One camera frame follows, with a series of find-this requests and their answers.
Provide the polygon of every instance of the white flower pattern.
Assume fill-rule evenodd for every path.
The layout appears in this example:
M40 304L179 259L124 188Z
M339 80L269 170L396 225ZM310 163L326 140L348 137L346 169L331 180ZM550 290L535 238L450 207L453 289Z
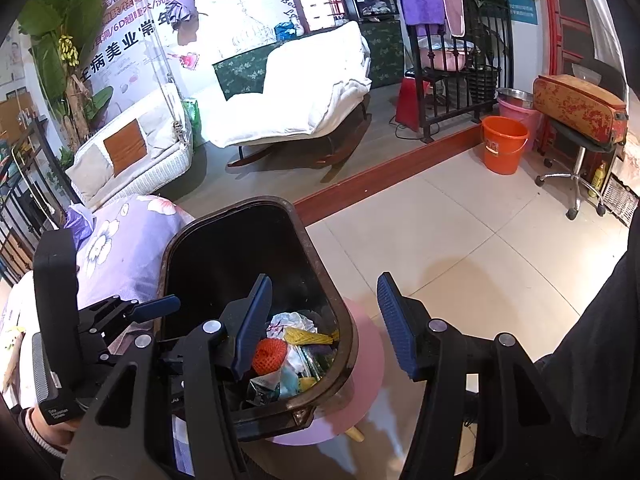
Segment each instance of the white flower pattern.
M175 215L177 211L177 207L173 202L161 196L139 196L137 199L141 202L149 202L146 208L162 215Z
M94 273L95 267L103 264L107 259L111 251L111 240L118 227L120 227L118 220L112 220L111 222L105 220L100 229L96 231L94 241L86 256L86 265L84 266L84 272L88 278Z

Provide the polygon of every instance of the green package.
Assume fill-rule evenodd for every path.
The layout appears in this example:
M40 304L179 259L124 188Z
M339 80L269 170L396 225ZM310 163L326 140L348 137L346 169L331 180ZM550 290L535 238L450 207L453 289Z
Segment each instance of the green package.
M182 107L184 113L189 118L191 123L191 131L193 133L193 147L204 144L205 140L202 138L202 119L200 118L200 107L198 106L198 100L187 98L182 100Z

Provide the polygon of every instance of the person's hand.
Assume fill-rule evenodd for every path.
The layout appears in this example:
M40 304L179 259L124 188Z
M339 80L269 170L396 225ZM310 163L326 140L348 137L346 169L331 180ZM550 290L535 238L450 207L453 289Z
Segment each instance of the person's hand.
M82 419L75 418L73 420L68 420L66 422L50 426L47 424L47 421L44 420L42 412L38 406L33 408L30 413L33 429L36 430L48 444L51 444L53 447L61 451L67 451L69 449L71 440L73 439L78 426L80 426L80 421Z

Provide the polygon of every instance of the green floral cabinet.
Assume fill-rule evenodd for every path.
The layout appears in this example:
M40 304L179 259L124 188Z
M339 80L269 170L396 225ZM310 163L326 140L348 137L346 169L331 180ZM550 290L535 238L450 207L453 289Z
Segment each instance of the green floral cabinet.
M401 82L404 75L404 45L400 22L361 23L360 31L371 50L371 88Z
M404 73L400 22L361 23L360 30L371 50L371 87L399 83ZM262 92L267 56L283 43L276 41L215 63L213 68L225 98L229 99L235 94Z

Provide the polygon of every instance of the stainless steel bowl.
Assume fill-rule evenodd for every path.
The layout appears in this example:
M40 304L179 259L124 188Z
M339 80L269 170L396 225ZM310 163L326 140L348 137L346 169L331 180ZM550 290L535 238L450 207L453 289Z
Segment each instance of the stainless steel bowl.
M500 99L510 105L533 110L533 94L529 92L514 90L513 88L498 88L498 95Z

